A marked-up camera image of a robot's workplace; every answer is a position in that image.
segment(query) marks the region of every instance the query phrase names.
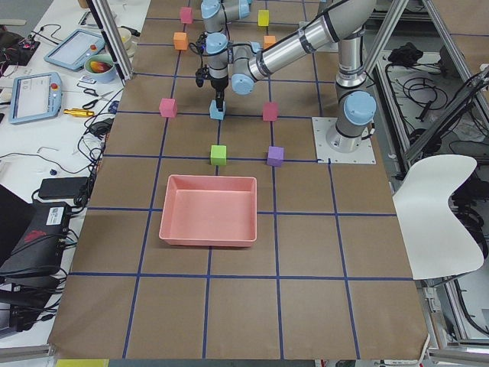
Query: tablet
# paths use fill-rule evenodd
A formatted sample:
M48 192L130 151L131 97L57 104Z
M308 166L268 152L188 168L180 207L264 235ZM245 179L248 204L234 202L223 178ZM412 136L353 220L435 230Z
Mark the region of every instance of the tablet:
M8 121L21 124L54 117L61 109L61 97L58 73L15 78Z
M105 41L100 34L77 29L48 53L44 60L59 67L78 70L89 57L98 54L104 46Z

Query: pink plastic bin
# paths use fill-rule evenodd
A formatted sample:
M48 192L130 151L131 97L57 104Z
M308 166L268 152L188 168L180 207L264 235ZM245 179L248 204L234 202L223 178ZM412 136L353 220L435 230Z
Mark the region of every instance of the pink plastic bin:
M256 178L171 175L160 238L170 245L252 246L257 239Z

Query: yellow tool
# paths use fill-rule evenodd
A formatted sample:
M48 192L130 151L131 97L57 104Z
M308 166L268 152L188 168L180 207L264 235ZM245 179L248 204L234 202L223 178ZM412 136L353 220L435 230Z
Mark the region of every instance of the yellow tool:
M65 109L63 113L74 117L90 117L95 115L93 111L87 111L86 109Z

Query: white desk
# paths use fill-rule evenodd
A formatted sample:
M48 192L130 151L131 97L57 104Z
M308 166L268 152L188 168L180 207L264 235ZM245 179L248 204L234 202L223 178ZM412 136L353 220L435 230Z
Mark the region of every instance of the white desk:
M113 0L110 2L112 10L117 14L116 23L118 26L141 30L147 7L150 0ZM86 9L81 9L75 0L54 0L48 8L46 14L39 21L35 31L39 31L44 24L59 24L61 29L55 34L58 38L65 38L78 28L78 21ZM49 37L56 27L47 27L43 35ZM54 45L41 37L36 37L41 42L39 49L34 54L30 63L26 67L10 66L6 70L9 77L0 78L0 89L12 87L13 79L21 75L34 75L48 71L56 71L61 76L63 85L63 104L61 109L81 108L95 97L83 93L83 90L76 86L79 78L83 75L82 71L73 72L44 61L44 55L52 50ZM108 84L95 84L95 89L99 94L114 91L106 98L110 99L117 91L122 88L121 81L116 80ZM100 101L92 110L99 112L106 104ZM0 124L0 156L12 153L40 154L45 158L51 159L61 164L69 171L78 171L88 164L88 161L78 152L77 143L85 131L83 125L85 119L75 118L71 115L64 115L62 112L55 118L30 122L23 125L12 125L8 122L9 108L0 108L0 112L5 113L4 121ZM0 167L0 184L7 187L10 191L30 202L31 194L39 188L44 178L52 177L50 170L58 172L56 177L82 176L88 171L73 175L62 171L55 164L43 161L36 157L12 156L3 158L2 162L7 164ZM79 233L83 224L83 215L71 220L70 228ZM69 270L75 249L68 249L63 254L62 268ZM56 301L52 297L48 304ZM36 346L45 344L47 337L52 329L54 319L34 324L31 330L16 333L0 339L0 348L14 346ZM29 361L29 366L46 365L46 361Z

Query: fruit in bowl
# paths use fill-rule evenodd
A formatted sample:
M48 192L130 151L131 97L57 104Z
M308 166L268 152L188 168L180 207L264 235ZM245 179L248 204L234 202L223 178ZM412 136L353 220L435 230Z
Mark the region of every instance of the fruit in bowl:
M104 63L103 61L90 61L90 69L94 73L105 73L112 68L110 63Z

